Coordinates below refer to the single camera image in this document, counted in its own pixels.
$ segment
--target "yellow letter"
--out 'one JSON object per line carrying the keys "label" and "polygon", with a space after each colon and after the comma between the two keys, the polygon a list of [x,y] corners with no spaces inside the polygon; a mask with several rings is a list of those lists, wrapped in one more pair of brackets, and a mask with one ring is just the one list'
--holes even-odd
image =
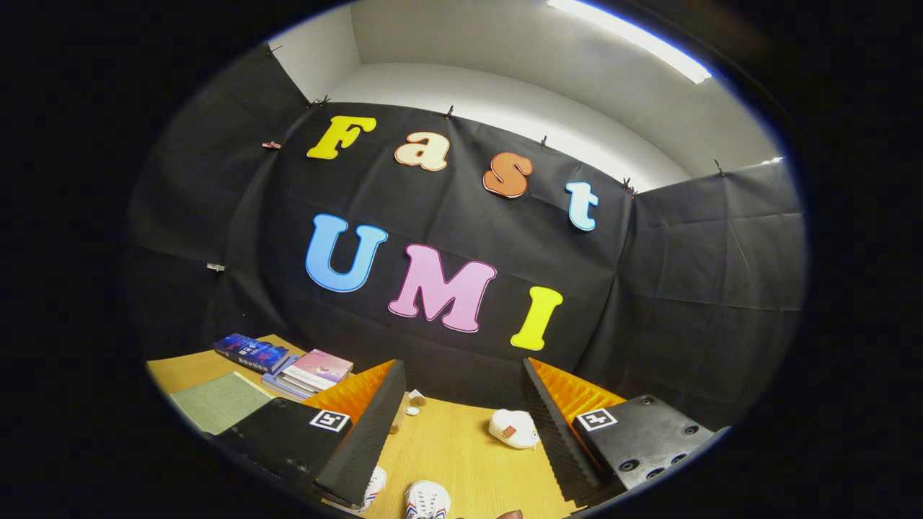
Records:
{"label": "yellow letter", "polygon": [[394,152],[394,160],[409,166],[419,165],[427,171],[439,171],[449,165],[446,153],[449,140],[438,133],[418,131],[407,136],[407,142],[426,141],[426,144],[403,144]]}
{"label": "yellow letter", "polygon": [[338,143],[342,143],[341,148],[349,148],[359,137],[360,131],[372,131],[375,129],[375,123],[372,117],[337,115],[330,120],[330,127],[327,128],[324,137],[320,138],[318,145],[307,151],[307,156],[315,159],[335,159],[339,153]]}
{"label": "yellow letter", "polygon": [[509,343],[518,348],[538,351],[545,347],[542,335],[545,334],[545,327],[551,319],[551,312],[564,302],[564,298],[558,292],[543,286],[533,286],[529,290],[529,296],[532,298],[532,306],[525,316],[522,329],[509,338]]}

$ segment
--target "ceiling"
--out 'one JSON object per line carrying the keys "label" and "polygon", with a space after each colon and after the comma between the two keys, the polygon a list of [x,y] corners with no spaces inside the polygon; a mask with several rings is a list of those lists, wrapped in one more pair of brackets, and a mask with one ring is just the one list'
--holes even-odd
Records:
{"label": "ceiling", "polygon": [[716,173],[713,158],[730,171],[782,154],[714,77],[694,85],[545,0],[361,0],[352,18],[363,64],[462,66],[530,82],[618,121],[693,177]]}

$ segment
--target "green book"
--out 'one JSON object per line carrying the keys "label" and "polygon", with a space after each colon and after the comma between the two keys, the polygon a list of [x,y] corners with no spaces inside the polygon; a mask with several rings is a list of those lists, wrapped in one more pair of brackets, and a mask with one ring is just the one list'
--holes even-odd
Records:
{"label": "green book", "polygon": [[221,434],[272,400],[272,395],[235,371],[170,398],[196,427]]}

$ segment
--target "orange foam pad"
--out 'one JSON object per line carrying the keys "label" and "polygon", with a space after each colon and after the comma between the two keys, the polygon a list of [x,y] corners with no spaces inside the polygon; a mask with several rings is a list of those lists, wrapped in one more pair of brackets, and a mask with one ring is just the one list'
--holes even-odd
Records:
{"label": "orange foam pad", "polygon": [[354,424],[357,424],[393,364],[394,361],[389,360],[374,368],[366,369],[354,377],[342,380],[328,390],[315,394],[302,404],[335,413],[344,413],[350,416]]}
{"label": "orange foam pad", "polygon": [[580,377],[575,377],[567,371],[531,357],[529,357],[529,362],[535,368],[535,373],[542,380],[551,399],[555,401],[557,410],[568,421],[568,426],[574,432],[574,436],[577,432],[573,430],[572,424],[577,415],[625,402],[625,399],[617,394],[608,392]]}

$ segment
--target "pink letter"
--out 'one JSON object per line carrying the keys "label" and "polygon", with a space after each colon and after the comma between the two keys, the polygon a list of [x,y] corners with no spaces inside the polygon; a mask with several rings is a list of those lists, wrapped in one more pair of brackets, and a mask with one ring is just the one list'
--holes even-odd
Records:
{"label": "pink letter", "polygon": [[423,299],[426,320],[435,319],[452,303],[452,310],[442,318],[442,324],[458,332],[477,332],[477,310],[487,283],[497,277],[497,269],[480,261],[468,261],[461,270],[445,281],[439,252],[420,244],[407,246],[410,267],[401,294],[388,304],[388,310],[402,317],[416,317],[416,294]]}

